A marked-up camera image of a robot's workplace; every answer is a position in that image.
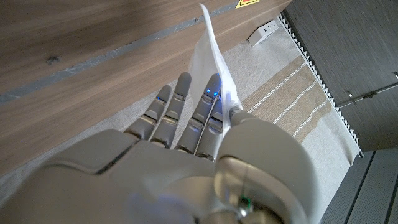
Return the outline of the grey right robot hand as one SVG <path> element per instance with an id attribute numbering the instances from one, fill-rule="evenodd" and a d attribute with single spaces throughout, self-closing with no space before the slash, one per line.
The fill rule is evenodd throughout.
<path id="1" fill-rule="evenodd" d="M 174 141 L 191 76 L 164 86 L 125 131 L 47 159 L 1 207 L 2 223 L 312 223 L 318 179 L 289 133 L 223 113 L 214 74 Z"/>

